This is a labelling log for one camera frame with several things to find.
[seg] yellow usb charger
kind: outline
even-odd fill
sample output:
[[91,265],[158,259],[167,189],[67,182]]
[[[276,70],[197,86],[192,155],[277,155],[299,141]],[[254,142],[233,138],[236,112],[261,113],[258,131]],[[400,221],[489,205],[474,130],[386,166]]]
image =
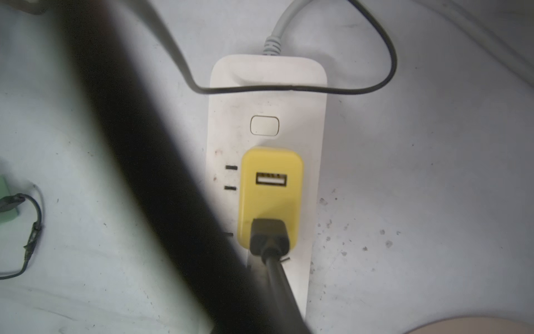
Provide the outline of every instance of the yellow usb charger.
[[290,248],[296,245],[302,197],[304,163],[290,150],[254,147],[241,161],[237,239],[249,249],[254,219],[280,219]]

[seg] dark blurry object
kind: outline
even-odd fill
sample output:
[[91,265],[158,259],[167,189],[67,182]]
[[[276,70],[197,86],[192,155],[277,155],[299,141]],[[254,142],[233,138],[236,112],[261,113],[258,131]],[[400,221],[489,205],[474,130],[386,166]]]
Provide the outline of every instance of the dark blurry object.
[[221,231],[133,68],[109,2],[62,0],[58,17],[97,120],[137,204],[222,333],[309,333],[284,326]]
[[[435,11],[449,22],[455,24],[467,36],[471,37],[473,41],[494,56],[501,64],[525,82],[534,86],[534,64],[509,46],[507,42],[502,40],[492,30],[485,27],[482,22],[462,6],[451,0],[414,1]],[[522,6],[519,6],[519,11],[525,11],[525,17],[528,15],[528,3],[527,1],[523,1]]]
[[15,8],[16,10],[33,15],[40,15],[46,12],[48,7],[50,6],[50,0],[0,0],[0,3],[4,3],[8,6]]
[[0,212],[11,211],[25,201],[22,196],[6,196],[0,198]]

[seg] black power cord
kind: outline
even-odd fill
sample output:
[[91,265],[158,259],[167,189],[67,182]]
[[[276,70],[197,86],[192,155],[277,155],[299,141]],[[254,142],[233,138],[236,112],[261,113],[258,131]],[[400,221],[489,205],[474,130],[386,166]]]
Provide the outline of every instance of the black power cord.
[[12,210],[18,205],[24,203],[26,199],[32,202],[32,204],[34,205],[35,211],[37,212],[37,220],[33,223],[32,231],[30,232],[30,236],[28,237],[28,243],[26,244],[26,246],[24,246],[24,248],[26,249],[26,253],[24,254],[24,263],[22,264],[22,269],[20,269],[18,273],[0,276],[0,279],[14,278],[22,275],[24,271],[26,271],[26,268],[28,268],[28,263],[30,262],[30,258],[32,257],[32,254],[35,250],[35,246],[37,245],[37,240],[41,235],[43,214],[41,212],[41,207],[32,196],[26,195],[25,193],[18,193],[13,196],[6,196],[0,198],[0,212]]
[[148,29],[154,34],[154,36],[160,41],[163,48],[167,51],[172,58],[178,69],[182,73],[185,82],[194,92],[199,94],[226,94],[226,93],[239,93],[247,91],[284,91],[284,90],[296,90],[296,91],[309,91],[326,94],[339,94],[339,95],[361,95],[374,92],[384,87],[391,81],[395,72],[397,71],[397,52],[391,38],[386,30],[380,25],[380,23],[373,17],[373,15],[358,1],[348,0],[373,26],[376,32],[380,35],[386,47],[388,48],[389,56],[391,58],[391,68],[389,74],[384,80],[376,85],[366,88],[330,88],[319,86],[293,86],[293,85],[258,85],[258,86],[240,86],[240,87],[201,87],[199,86],[189,69],[189,65],[184,58],[184,55],[180,51],[180,48],[172,38],[171,33],[159,17],[158,13],[152,7],[147,0],[126,0],[125,3],[135,13],[135,15],[143,21]]
[[261,257],[267,268],[270,286],[268,293],[283,319],[284,326],[293,333],[310,333],[306,325],[299,321],[302,316],[280,262],[280,258],[289,252],[286,224],[280,219],[253,219],[249,248],[252,255]]

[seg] gray cable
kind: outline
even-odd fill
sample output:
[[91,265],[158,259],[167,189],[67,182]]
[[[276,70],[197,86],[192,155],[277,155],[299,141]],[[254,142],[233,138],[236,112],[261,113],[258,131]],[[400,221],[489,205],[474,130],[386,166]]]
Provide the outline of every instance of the gray cable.
[[450,0],[414,0],[434,10],[462,29],[476,43],[492,54],[524,81],[534,86],[534,65],[523,58],[473,15]]
[[312,0],[293,0],[289,7],[283,12],[282,16],[276,22],[274,29],[272,30],[271,36],[267,37],[265,40],[265,46],[263,49],[263,54],[265,56],[278,56],[282,51],[282,35],[286,30],[287,26],[291,20],[309,4]]

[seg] green object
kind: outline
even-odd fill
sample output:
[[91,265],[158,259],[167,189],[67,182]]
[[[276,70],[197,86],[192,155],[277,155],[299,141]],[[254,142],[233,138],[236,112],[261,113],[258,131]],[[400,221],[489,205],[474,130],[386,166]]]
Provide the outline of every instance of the green object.
[[[9,188],[7,188],[7,182],[5,181],[5,178],[3,175],[0,175],[0,198],[5,196],[10,196]],[[13,220],[17,218],[19,215],[19,212],[17,211],[17,208],[13,208],[6,212],[0,212],[0,223]]]

